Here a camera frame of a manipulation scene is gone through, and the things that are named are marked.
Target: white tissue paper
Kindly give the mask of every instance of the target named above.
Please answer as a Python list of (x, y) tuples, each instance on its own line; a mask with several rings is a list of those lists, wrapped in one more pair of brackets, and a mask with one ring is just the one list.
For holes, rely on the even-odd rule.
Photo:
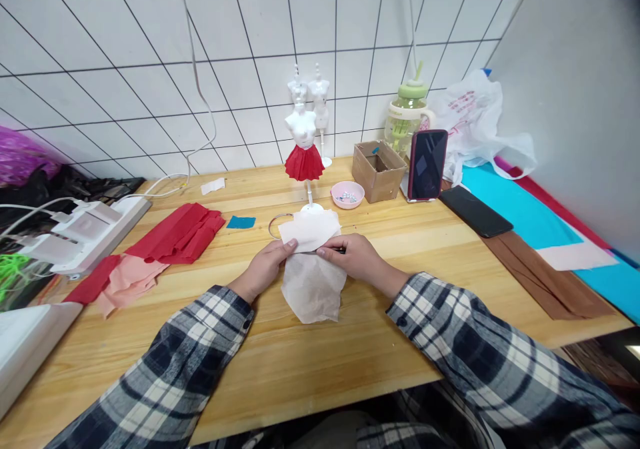
[(280, 224), (278, 229), (285, 244), (293, 238), (298, 240), (295, 252), (309, 252), (318, 249), (340, 231), (340, 221), (338, 214), (331, 209), (318, 213), (300, 211), (293, 213), (293, 221)]
[(340, 292), (347, 273), (316, 254), (287, 258), (282, 294), (303, 324), (331, 319), (338, 322)]
[(222, 189), (223, 187), (227, 187), (225, 184), (224, 178), (218, 178), (215, 181), (211, 181), (209, 183), (205, 183), (200, 186), (200, 191), (202, 191), (202, 195), (207, 195), (211, 191), (217, 191), (218, 189)]
[[(338, 214), (294, 213), (293, 221), (280, 224), (280, 236), (286, 244), (298, 240), (295, 250), (309, 252), (318, 249), (329, 238), (340, 234)], [(338, 321), (340, 292), (347, 273), (316, 254), (292, 254), (287, 258), (282, 294), (289, 307), (303, 324), (330, 319)]]

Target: brown paper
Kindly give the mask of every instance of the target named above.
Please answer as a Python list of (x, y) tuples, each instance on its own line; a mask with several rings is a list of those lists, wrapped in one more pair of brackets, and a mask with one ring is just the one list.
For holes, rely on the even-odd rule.
[(385, 141), (368, 141), (353, 148), (351, 174), (364, 188), (369, 203), (395, 199), (406, 170), (403, 159)]
[[(442, 180), (442, 191), (451, 188)], [(571, 271), (556, 271), (515, 232), (480, 238), (551, 319), (591, 319), (613, 309)]]

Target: small blue paper square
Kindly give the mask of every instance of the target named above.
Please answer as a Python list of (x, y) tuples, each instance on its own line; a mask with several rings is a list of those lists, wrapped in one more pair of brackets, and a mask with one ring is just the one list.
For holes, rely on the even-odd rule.
[(228, 229), (249, 229), (252, 228), (255, 224), (255, 218), (239, 218), (236, 216), (231, 216), (231, 220), (229, 224), (227, 224)]

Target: red pleated skirt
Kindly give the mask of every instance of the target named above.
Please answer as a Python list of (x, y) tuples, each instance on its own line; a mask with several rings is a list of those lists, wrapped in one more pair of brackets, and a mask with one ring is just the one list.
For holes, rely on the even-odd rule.
[(285, 163), (285, 172), (296, 181), (320, 179), (324, 170), (322, 158), (315, 145), (311, 145), (309, 149), (295, 145)]

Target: pink bowl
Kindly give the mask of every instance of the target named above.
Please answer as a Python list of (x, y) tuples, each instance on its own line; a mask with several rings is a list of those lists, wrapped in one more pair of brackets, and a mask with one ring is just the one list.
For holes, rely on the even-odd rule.
[[(353, 196), (356, 198), (355, 203), (350, 203), (349, 201), (340, 201), (338, 199), (345, 193), (345, 191), (349, 194), (353, 194)], [(354, 209), (357, 208), (365, 198), (365, 190), (361, 185), (359, 185), (358, 183), (354, 183), (353, 181), (342, 181), (331, 188), (331, 197), (333, 197), (333, 202), (339, 208)]]

